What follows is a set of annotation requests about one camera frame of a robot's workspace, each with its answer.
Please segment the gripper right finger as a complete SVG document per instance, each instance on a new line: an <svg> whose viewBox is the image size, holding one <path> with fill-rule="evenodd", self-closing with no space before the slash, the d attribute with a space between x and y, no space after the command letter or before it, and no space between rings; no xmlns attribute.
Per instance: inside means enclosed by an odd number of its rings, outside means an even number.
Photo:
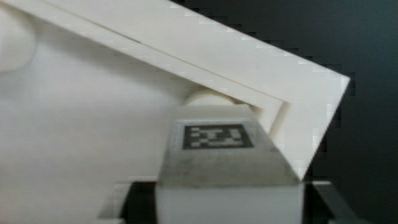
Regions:
<svg viewBox="0 0 398 224"><path fill-rule="evenodd" d="M328 181L305 183L302 224L373 224L357 216Z"/></svg>

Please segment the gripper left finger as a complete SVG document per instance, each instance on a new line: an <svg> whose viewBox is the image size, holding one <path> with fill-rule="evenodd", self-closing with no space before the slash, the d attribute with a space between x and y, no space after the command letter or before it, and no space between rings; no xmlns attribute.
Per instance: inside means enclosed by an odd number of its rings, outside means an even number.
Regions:
<svg viewBox="0 0 398 224"><path fill-rule="evenodd" d="M119 182L104 197L97 224L158 224L154 181Z"/></svg>

